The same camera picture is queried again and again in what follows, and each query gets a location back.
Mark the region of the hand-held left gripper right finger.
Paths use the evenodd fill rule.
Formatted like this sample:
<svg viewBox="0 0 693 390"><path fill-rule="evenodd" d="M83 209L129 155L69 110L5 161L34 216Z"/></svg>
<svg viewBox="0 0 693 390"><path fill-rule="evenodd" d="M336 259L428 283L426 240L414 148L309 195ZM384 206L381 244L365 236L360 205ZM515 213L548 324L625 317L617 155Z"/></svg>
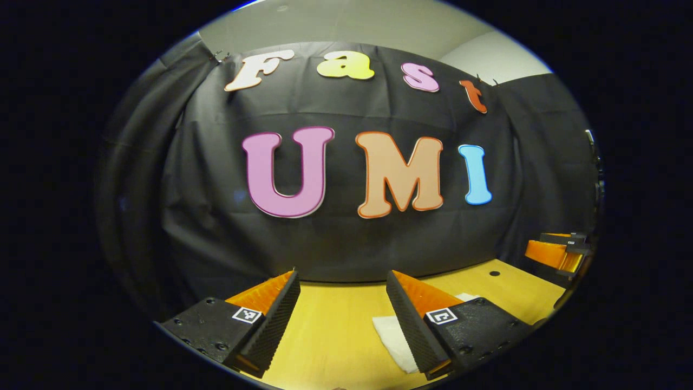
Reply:
<svg viewBox="0 0 693 390"><path fill-rule="evenodd" d="M416 366L428 380L467 373L534 330L486 298L455 298L396 270L388 272L386 291Z"/></svg>

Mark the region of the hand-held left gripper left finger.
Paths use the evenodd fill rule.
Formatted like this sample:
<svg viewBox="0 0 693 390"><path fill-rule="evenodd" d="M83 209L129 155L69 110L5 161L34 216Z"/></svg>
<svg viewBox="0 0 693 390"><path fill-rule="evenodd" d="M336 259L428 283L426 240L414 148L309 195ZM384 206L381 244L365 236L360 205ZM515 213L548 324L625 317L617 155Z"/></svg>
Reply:
<svg viewBox="0 0 693 390"><path fill-rule="evenodd" d="M221 365L262 378L300 293L292 270L225 300L205 298L159 327Z"/></svg>

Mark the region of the white jeans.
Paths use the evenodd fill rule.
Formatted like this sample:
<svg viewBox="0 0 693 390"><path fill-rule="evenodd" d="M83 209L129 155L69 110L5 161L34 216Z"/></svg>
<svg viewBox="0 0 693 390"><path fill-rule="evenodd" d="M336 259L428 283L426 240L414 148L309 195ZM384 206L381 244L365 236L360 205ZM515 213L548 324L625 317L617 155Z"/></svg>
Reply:
<svg viewBox="0 0 693 390"><path fill-rule="evenodd" d="M372 323L378 337L396 365L406 374L418 372L413 354L396 316L373 317Z"/></svg>

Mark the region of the black backdrop cloth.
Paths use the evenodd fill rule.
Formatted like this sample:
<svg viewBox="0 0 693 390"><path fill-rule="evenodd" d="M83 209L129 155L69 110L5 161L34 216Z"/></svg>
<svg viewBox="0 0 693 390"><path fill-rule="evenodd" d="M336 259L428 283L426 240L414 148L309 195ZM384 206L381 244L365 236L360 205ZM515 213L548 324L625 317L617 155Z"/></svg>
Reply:
<svg viewBox="0 0 693 390"><path fill-rule="evenodd" d="M103 135L106 259L161 321L296 269L380 282L591 234L586 115L554 74L490 86L393 48L301 42L217 60L194 34L128 88Z"/></svg>

